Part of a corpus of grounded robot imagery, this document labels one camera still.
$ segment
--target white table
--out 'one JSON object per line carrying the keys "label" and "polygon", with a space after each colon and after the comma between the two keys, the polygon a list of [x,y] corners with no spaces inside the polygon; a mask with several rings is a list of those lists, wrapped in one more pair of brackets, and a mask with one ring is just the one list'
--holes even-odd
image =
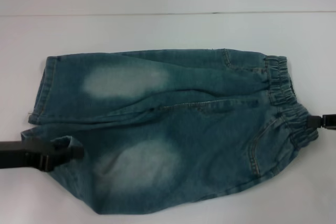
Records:
{"label": "white table", "polygon": [[[31,127],[50,55],[170,48],[284,55],[299,101],[322,115],[336,113],[335,44],[335,0],[0,0],[0,141]],[[0,223],[336,223],[335,166],[336,132],[321,130],[261,185],[144,216],[98,216],[45,173],[2,169]]]}

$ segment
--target elastic waistband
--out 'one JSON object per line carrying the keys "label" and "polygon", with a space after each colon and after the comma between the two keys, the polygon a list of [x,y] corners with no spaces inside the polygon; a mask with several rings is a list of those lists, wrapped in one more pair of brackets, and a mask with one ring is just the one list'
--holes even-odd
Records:
{"label": "elastic waistband", "polygon": [[290,139],[297,149],[307,146],[318,138],[317,129],[307,127],[307,116],[310,114],[300,103],[280,106],[278,111],[285,119],[285,123],[291,131]]}
{"label": "elastic waistband", "polygon": [[295,104],[297,99],[288,73],[287,58],[267,56],[266,68],[270,84],[268,94],[271,104],[273,106]]}

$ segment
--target jeans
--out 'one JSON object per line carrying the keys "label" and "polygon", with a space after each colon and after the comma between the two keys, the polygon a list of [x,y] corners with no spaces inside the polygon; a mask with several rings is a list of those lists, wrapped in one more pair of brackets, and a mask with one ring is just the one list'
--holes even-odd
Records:
{"label": "jeans", "polygon": [[286,57],[149,50],[48,57],[23,141],[83,146],[50,172],[99,214],[148,214],[270,179],[318,137]]}

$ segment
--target black clamp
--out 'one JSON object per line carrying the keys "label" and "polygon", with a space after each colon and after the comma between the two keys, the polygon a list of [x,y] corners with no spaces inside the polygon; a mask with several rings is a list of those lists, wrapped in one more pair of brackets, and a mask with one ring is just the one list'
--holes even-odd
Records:
{"label": "black clamp", "polygon": [[39,138],[24,142],[0,142],[0,169],[33,167],[42,172],[51,172],[56,166],[84,157],[80,146],[56,146]]}
{"label": "black clamp", "polygon": [[336,130],[336,114],[323,115],[322,117],[310,115],[307,117],[307,127],[311,128],[326,128],[328,130]]}

